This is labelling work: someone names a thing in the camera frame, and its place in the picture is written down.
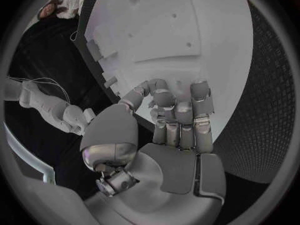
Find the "woman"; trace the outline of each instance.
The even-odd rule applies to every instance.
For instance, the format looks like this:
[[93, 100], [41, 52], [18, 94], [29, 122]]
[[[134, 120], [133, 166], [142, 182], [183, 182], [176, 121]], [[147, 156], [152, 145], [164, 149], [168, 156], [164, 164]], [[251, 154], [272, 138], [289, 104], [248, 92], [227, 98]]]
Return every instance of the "woman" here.
[[80, 16], [84, 0], [50, 0], [38, 13], [39, 20], [58, 17], [72, 19], [77, 14]]

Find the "wire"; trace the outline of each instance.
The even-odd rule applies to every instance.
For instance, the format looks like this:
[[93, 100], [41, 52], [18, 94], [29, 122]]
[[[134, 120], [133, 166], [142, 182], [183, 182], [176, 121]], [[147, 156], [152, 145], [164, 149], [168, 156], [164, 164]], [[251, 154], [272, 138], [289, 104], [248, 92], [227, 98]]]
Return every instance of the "wire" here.
[[[66, 102], [70, 105], [71, 101], [70, 101], [70, 97], [69, 94], [67, 93], [67, 91], [54, 79], [50, 78], [50, 77], [39, 77], [39, 78], [35, 78], [35, 79], [28, 79], [28, 78], [24, 78], [24, 77], [12, 77], [12, 76], [7, 76], [9, 79], [18, 81], [18, 82], [23, 82], [23, 81], [32, 81], [36, 84], [49, 84], [49, 85], [55, 85], [58, 86], [61, 91], [63, 92], [65, 98], [66, 98]], [[39, 81], [39, 80], [50, 80], [52, 82], [46, 82], [46, 81]]]

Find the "white shirt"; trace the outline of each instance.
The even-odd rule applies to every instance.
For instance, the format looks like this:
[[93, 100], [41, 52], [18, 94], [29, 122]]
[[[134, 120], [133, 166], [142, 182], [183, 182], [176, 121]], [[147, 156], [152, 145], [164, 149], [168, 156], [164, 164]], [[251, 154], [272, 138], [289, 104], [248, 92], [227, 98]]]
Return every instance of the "white shirt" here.
[[67, 10], [56, 14], [60, 19], [72, 19], [76, 16], [76, 11], [80, 15], [84, 0], [59, 0], [62, 3], [58, 5], [58, 8], [65, 7]]

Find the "black background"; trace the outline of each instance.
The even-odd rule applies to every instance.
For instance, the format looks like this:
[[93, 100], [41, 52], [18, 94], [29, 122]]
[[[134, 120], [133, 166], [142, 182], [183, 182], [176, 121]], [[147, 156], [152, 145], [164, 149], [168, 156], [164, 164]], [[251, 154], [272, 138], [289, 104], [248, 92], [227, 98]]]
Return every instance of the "black background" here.
[[[1, 31], [4, 31], [9, 22], [15, 15], [16, 10], [20, 7], [24, 0], [0, 0], [1, 8]], [[298, 19], [300, 18], [300, 2], [298, 0], [278, 0], [284, 7], [287, 14], [297, 28], [300, 28]], [[24, 210], [14, 197], [7, 185], [3, 175], [0, 177], [0, 224], [17, 224], [22, 222], [24, 224], [36, 224], [33, 218]], [[298, 200], [300, 188], [300, 176], [298, 175], [291, 186], [285, 198], [279, 204], [276, 210], [262, 223], [264, 225], [277, 224], [280, 220], [288, 221], [292, 224], [299, 224], [300, 218], [298, 216]]]

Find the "long hair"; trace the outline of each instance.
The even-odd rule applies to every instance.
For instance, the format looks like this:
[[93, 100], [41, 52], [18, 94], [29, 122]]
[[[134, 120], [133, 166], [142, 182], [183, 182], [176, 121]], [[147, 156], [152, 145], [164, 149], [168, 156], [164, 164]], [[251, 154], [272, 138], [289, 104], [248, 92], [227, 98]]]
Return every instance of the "long hair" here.
[[[41, 20], [41, 19], [47, 19], [47, 18], [54, 18], [56, 17], [56, 14], [60, 14], [62, 12], [65, 12], [67, 10], [66, 7], [62, 6], [62, 7], [58, 7], [58, 5], [62, 4], [63, 1], [59, 1], [59, 0], [50, 0], [46, 5], [44, 5], [41, 10], [39, 10], [38, 14], [37, 14], [37, 19], [38, 20]], [[53, 4], [55, 9], [54, 11], [52, 12], [52, 14], [50, 14], [49, 16], [47, 17], [41, 17], [41, 11], [46, 7], [48, 6], [49, 4]]]

